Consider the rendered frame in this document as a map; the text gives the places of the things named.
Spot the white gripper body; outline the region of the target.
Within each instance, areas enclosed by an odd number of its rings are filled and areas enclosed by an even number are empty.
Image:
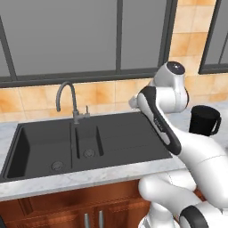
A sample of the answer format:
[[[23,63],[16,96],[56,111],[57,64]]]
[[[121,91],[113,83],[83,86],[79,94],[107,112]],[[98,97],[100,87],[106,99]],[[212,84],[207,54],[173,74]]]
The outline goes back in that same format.
[[[138,109],[140,110],[142,108],[142,97],[141,95],[137,94],[134,95],[129,101],[128,101],[129,106],[132,109]]]

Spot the black double-bowl sink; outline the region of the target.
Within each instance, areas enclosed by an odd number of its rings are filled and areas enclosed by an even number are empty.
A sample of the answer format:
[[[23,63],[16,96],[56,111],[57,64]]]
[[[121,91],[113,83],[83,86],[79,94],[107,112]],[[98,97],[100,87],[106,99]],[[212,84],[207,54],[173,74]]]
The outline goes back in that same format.
[[[169,159],[140,112],[23,123],[1,174],[5,182]]]

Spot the grey gooseneck faucet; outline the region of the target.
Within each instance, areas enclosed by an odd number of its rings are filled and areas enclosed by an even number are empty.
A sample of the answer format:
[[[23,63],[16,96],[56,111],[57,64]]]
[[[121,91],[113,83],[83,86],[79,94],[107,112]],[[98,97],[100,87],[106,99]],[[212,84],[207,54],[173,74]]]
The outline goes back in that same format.
[[[86,110],[85,114],[80,114],[79,113],[79,110],[77,108],[77,98],[76,98],[75,88],[74,88],[73,84],[71,82],[69,82],[69,81],[63,82],[60,85],[60,87],[59,87],[59,89],[57,91],[56,99],[55,99],[56,110],[58,112],[61,111],[61,92],[62,92],[62,90],[63,90],[63,88],[65,86],[69,86],[70,87],[71,95],[72,95],[72,103],[73,103],[73,111],[72,111],[73,121],[74,121],[75,124],[78,124],[80,119],[89,118],[90,117],[90,113],[88,112],[88,106],[85,106],[85,110]]]

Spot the black jug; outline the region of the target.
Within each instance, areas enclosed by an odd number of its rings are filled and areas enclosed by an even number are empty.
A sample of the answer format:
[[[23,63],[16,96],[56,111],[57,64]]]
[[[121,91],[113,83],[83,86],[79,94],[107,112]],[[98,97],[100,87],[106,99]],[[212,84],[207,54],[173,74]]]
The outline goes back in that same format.
[[[193,106],[189,132],[205,136],[217,134],[221,121],[221,115],[218,110],[206,105]]]

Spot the wide dark-framed window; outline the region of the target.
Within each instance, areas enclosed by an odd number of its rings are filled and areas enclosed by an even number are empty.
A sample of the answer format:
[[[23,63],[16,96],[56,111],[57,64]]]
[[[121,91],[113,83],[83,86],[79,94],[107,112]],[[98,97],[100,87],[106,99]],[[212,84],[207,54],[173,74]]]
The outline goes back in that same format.
[[[0,0],[0,88],[153,77],[177,0]]]

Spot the narrow dark-framed window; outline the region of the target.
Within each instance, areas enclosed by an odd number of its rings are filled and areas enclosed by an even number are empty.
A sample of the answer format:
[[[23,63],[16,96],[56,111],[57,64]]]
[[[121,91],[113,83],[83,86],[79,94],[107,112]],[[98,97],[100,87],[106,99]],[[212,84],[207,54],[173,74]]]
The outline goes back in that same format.
[[[228,0],[216,0],[199,73],[228,73]]]

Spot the brown wooden cupboard door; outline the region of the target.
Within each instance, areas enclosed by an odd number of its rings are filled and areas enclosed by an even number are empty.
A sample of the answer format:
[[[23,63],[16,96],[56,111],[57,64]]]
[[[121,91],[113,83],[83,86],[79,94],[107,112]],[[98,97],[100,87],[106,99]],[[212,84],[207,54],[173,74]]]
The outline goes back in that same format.
[[[89,215],[90,228],[94,228],[94,210],[83,198],[42,199],[40,206],[34,206],[30,199],[20,199],[19,203],[24,218],[18,228],[85,228],[85,213]]]
[[[138,228],[147,215],[150,203],[144,199],[112,201],[94,208],[94,228],[99,228],[99,211],[103,211],[104,228]]]

